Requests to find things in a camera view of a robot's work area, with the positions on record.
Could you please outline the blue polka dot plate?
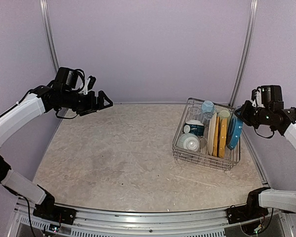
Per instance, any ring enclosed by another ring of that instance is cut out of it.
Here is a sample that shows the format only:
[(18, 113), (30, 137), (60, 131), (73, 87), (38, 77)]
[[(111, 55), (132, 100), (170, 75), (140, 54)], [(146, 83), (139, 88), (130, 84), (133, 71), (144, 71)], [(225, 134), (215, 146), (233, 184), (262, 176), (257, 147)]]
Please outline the blue polka dot plate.
[(242, 133), (243, 121), (236, 115), (232, 115), (227, 132), (226, 146), (234, 150)]

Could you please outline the yellow polka dot plate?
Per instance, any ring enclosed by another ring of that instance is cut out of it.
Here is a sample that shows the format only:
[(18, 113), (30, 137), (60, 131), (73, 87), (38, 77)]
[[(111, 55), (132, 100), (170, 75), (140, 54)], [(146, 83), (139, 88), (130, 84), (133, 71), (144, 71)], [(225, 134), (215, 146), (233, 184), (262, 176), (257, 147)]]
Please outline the yellow polka dot plate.
[(219, 149), (218, 149), (218, 156), (220, 158), (224, 158), (227, 130), (228, 130), (227, 118), (224, 118), (221, 122), (221, 127), (220, 127), (220, 139), (219, 139)]

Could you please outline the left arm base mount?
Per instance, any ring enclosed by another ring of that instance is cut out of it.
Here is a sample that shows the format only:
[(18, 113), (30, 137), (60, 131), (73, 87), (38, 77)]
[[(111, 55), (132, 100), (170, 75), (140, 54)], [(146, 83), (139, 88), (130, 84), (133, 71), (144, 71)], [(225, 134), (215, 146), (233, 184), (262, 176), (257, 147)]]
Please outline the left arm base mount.
[(33, 215), (44, 220), (57, 222), (59, 224), (73, 225), (76, 210), (54, 205), (51, 210), (44, 209), (41, 205), (36, 205)]

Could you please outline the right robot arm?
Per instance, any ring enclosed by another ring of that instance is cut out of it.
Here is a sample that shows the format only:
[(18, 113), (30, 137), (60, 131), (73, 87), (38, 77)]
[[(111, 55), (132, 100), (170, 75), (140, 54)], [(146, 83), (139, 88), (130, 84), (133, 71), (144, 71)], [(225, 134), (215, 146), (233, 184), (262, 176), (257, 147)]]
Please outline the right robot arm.
[[(280, 100), (264, 101), (261, 107), (254, 107), (252, 102), (247, 100), (233, 114), (254, 129), (260, 125), (267, 125), (273, 134), (278, 131), (296, 150), (296, 108), (284, 109), (284, 102)], [(268, 208), (296, 214), (296, 191), (276, 190), (270, 187), (250, 191), (242, 214), (247, 219), (253, 219)]]

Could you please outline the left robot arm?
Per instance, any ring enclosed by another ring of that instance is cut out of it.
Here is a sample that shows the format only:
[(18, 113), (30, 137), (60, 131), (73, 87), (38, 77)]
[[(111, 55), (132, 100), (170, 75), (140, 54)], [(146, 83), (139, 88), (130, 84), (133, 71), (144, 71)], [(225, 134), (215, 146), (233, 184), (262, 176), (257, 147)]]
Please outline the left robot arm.
[[(78, 116), (85, 116), (113, 106), (113, 102), (103, 92), (95, 93), (76, 91), (57, 91), (48, 86), (31, 89), (24, 100), (11, 107), (0, 116), (0, 148), (18, 130), (35, 118), (62, 108), (71, 109)], [(34, 184), (23, 175), (12, 170), (11, 166), (0, 155), (0, 184), (17, 194), (29, 199), (39, 206), (46, 218), (53, 220), (59, 215), (54, 197), (43, 188)]]

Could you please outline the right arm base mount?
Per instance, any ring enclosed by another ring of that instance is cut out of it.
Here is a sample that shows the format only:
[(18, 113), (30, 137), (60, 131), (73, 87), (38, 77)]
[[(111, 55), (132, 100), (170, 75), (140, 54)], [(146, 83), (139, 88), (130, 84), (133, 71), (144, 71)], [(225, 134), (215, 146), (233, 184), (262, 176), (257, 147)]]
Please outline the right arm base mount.
[(240, 222), (246, 222), (249, 220), (257, 219), (269, 214), (267, 208), (259, 206), (232, 205), (226, 210), (226, 215), (229, 224), (235, 224)]

